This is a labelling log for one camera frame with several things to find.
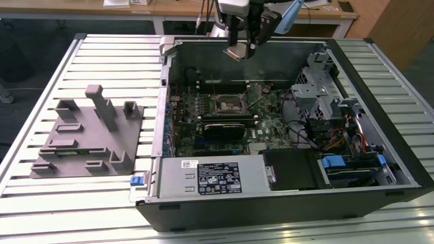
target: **desk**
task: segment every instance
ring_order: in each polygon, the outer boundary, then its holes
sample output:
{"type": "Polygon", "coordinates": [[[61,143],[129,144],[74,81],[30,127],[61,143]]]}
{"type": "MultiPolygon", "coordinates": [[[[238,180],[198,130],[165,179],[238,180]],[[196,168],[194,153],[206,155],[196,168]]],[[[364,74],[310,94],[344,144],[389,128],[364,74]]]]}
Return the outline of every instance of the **desk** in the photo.
{"type": "MultiPolygon", "coordinates": [[[[162,35],[162,22],[196,21],[200,6],[201,0],[153,0],[146,6],[130,5],[126,9],[102,9],[102,0],[1,0],[0,18],[150,20],[154,33],[162,35]]],[[[332,1],[332,6],[337,6],[336,0],[332,1]]],[[[332,37],[343,38],[357,17],[357,14],[343,12],[340,9],[309,10],[309,13],[301,9],[294,23],[337,25],[332,37]]]]}

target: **metal bracket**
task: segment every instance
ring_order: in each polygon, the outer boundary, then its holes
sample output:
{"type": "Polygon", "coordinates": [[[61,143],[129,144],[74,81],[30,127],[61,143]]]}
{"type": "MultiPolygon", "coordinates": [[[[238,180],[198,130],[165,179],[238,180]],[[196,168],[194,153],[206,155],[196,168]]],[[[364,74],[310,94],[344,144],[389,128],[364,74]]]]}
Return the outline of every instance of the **metal bracket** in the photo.
{"type": "Polygon", "coordinates": [[[174,52],[174,37],[161,37],[160,39],[160,55],[161,56],[168,56],[174,52]]]}

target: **blue latch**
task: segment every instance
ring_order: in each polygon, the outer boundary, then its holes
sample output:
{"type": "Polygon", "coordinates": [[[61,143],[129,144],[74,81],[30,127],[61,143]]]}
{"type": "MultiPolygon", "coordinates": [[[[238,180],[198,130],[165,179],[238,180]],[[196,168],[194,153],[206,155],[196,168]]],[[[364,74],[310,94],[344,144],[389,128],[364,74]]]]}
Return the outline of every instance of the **blue latch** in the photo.
{"type": "Polygon", "coordinates": [[[384,158],[384,156],[381,154],[376,155],[376,159],[377,159],[380,165],[385,164],[385,158],[384,158]]]}
{"type": "Polygon", "coordinates": [[[132,187],[144,186],[144,176],[132,176],[129,180],[132,187]]]}
{"type": "Polygon", "coordinates": [[[325,156],[321,160],[320,160],[323,167],[324,168],[329,168],[329,167],[344,167],[344,160],[341,156],[325,156]]]}

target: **barcode sticker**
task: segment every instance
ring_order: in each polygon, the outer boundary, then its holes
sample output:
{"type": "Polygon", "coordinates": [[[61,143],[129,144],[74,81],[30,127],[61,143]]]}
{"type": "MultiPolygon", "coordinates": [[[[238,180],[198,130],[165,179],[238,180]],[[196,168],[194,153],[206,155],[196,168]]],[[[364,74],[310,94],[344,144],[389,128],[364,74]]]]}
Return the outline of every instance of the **barcode sticker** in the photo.
{"type": "Polygon", "coordinates": [[[181,168],[197,168],[197,160],[181,160],[181,168]]]}

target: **red wire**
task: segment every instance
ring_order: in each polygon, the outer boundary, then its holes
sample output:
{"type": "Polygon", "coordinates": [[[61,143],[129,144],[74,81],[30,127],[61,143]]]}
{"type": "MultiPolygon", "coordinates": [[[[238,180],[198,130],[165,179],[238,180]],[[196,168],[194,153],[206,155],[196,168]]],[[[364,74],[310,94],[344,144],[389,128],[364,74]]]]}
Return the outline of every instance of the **red wire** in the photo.
{"type": "Polygon", "coordinates": [[[343,130],[343,128],[339,128],[339,129],[333,129],[332,130],[332,132],[331,132],[331,134],[329,134],[329,143],[331,143],[331,141],[332,141],[332,135],[333,135],[333,133],[336,132],[336,131],[341,131],[343,130]]]}

